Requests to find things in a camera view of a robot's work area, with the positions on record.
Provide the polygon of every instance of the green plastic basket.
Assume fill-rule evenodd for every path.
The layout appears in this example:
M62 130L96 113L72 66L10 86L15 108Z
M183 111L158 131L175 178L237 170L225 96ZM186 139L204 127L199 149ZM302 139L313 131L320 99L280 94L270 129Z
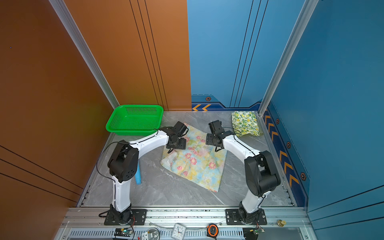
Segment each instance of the green plastic basket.
M164 109L159 105L121 105L109 118L105 128L123 136L148 136L160 127Z

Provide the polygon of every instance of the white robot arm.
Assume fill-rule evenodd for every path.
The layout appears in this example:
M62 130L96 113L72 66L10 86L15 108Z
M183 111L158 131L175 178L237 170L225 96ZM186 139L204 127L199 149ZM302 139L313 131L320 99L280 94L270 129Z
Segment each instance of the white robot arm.
M177 122L174 127L162 127L142 139L131 142L122 140L117 143L108 161L109 173L113 180L113 200L109 211L115 222L124 225L131 219L129 192L139 158L164 145L169 148L168 153L173 149L185 149L186 140L181 137L187 132L188 128Z
M245 165L245 176L249 188L244 200L240 202L239 214L245 224L253 223L260 214L260 205L264 198L280 185L280 178L272 155L268 151L260 152L248 146L231 131L224 131L221 122L209 123L211 134L207 134L206 144L216 146L215 151L226 149L238 157ZM113 183L113 201L110 212L119 224L127 224L131 218L129 199L131 179L137 171L138 159L145 153L167 145L170 153L173 149L185 149L187 127L177 122L174 127L163 127L157 133L142 139L119 142L108 162Z
M215 151L226 149L232 152L245 165L245 178L249 188L240 202L240 219L251 224L259 217L260 205L271 191L280 185L280 177L270 152L260 152L241 141L231 131L225 131L221 122L209 123L211 134L207 134L207 145L216 146Z

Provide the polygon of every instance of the analog clock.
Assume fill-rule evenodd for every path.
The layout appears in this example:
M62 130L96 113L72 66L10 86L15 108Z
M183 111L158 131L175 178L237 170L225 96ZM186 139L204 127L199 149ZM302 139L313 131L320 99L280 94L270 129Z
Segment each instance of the analog clock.
M176 223L175 226L173 227L171 237L176 240L183 240L185 235L185 230L186 230L186 227Z

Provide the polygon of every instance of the aluminum frame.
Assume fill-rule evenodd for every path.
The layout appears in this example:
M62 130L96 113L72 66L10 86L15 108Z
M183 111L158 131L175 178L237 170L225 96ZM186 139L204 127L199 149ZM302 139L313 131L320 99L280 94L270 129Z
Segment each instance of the aluminum frame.
M107 154L107 151L105 151L105 152L103 152L105 149L106 149L106 147L113 141L113 138L115 137L115 133L110 133L109 134L109 136L108 136L108 138L107 138L107 141L105 142L105 145L104 145L104 147L103 147L103 150L101 151L101 153L100 153L100 156L99 156L99 158L98 158L98 161L96 162L96 164L99 164L99 162L100 162L100 160L101 160L101 162L103 162L103 159L104 159L104 157L105 157L105 155ZM93 184L93 181L95 180L95 178L96 178L96 176L97 176L97 170L96 170L96 164L95 164L95 166L93 167L93 170L92 170L92 173L91 173L91 175L90 175L90 177L89 177L89 179L88 179L88 181L87 181L87 184L85 185L85 188L84 188L84 190L83 190L83 192L82 192L82 194L81 194L81 196L80 196L80 199L79 199L79 201L77 202L77 205L76 205L76 207L81 207L81 205L82 205L82 203L83 203L83 200L84 200L84 198L86 197L86 195L87 195L87 193L88 193L88 191L89 191L89 188L91 187L91 185Z
M319 0L306 0L304 2L303 7L301 8L299 17L296 20L295 26L293 27L293 30L291 32L291 35L289 36L288 42L285 45L283 54L281 55L280 61L277 64L276 70L272 76L272 79L268 85L268 88L265 92L263 100L260 104L259 111L258 111L259 116L264 115L264 112L269 102L271 101L277 86L279 85L281 77L283 76L284 71L288 66L288 63L291 60L293 52L295 51L296 46L299 43L300 38L303 35L303 32L307 27L307 24L318 2Z
M255 225L227 225L225 210L231 207L146 207L148 210L147 218L143 226L134 226L135 232L145 231L148 228L156 227L163 231L171 231L175 223L181 223L187 227L191 235L186 235L185 239L202 239L201 233L193 232L204 231L209 223L216 223L219 230L223 233L219 239L244 239L240 234L243 227L256 227ZM108 210L107 207L82 207L70 208L61 223L55 240L70 238L72 231L86 232L84 238L110 238L110 231L114 228L120 228L121 225L105 226L104 219L98 217L98 214ZM300 228L303 239L316 240L311 222L305 209L302 207L264 207L265 216L268 221L263 228L268 231L272 228L280 228L278 220L285 220L287 224L284 228ZM106 236L102 231L109 231Z
M256 118L257 118L258 125L259 125L259 127L261 127L263 133L267 134L268 129L267 129L266 125L264 124L263 117L259 116L259 115L256 115ZM288 194L290 196L290 199L292 200L293 206L297 206L296 200L295 200L295 198L293 196L293 193L292 193L292 189L289 186L289 183L287 181L287 177L286 177L286 175L284 173L283 167L280 164L279 156L277 156L277 153L276 153L276 150L275 150L275 146L273 145L272 139L269 136L266 137L265 139L266 139L267 146L270 149L270 152L271 152L271 154L273 156L273 160L275 162L277 171L278 171L279 176L280 176L281 184L288 191Z
M91 70L96 81L99 83L109 103L112 105L114 109L120 106L100 66L96 62L96 59L94 58L91 50L89 49L83 35L81 34L71 13L69 12L67 6L65 5L64 0L49 0L49 2L51 3L56 14L59 16L61 22L63 23L70 37L72 38L72 41L75 43L77 49L79 50L84 61L88 65L89 69Z

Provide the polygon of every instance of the floral cloth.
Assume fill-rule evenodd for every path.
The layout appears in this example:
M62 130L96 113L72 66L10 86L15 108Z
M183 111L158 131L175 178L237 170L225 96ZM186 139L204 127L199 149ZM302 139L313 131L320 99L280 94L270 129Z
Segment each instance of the floral cloth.
M164 146L161 165L169 171L186 178L206 189L217 192L225 164L227 151L215 152L215 147L206 145L207 134L187 123L189 131L185 150L175 149L170 154Z
M241 137L248 133L255 136L260 136L259 126L257 125L256 115L254 112L233 112L232 125L233 128L236 130L235 133L238 137Z

